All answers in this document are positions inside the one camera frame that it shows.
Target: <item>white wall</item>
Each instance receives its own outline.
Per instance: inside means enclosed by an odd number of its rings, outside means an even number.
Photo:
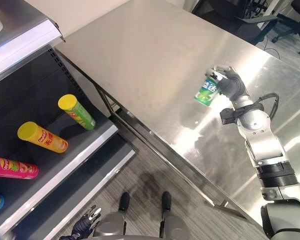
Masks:
[[[64,37],[110,12],[128,0],[26,0],[56,21]],[[167,0],[190,11],[196,0]]]

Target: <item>chair wheel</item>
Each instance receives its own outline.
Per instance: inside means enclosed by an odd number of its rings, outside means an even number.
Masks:
[[[274,37],[271,42],[273,42],[274,44],[278,41],[278,37]]]

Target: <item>orange chip canister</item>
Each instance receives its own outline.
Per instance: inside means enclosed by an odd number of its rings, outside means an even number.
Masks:
[[[37,125],[33,121],[27,121],[22,124],[18,129],[17,135],[22,140],[59,154],[68,148],[68,142],[66,140]]]

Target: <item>green can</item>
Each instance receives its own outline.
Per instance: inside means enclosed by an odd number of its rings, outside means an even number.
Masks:
[[[210,77],[207,77],[198,93],[194,96],[194,99],[198,100],[200,103],[210,106],[218,92],[219,88],[217,83]]]
[[[58,101],[58,106],[64,110],[70,117],[77,121],[84,129],[91,130],[96,126],[96,121],[80,104],[77,98],[72,94],[62,96]]]

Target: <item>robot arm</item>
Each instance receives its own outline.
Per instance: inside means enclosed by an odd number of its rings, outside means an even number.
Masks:
[[[279,96],[270,93],[256,102],[251,101],[232,67],[211,68],[206,75],[217,83],[220,94],[231,100],[233,108],[220,113],[222,124],[237,124],[260,181],[262,196],[266,201],[273,201],[261,208],[265,234],[272,240],[300,240],[300,183],[280,140],[270,128]],[[260,102],[272,97],[275,104],[268,115]]]

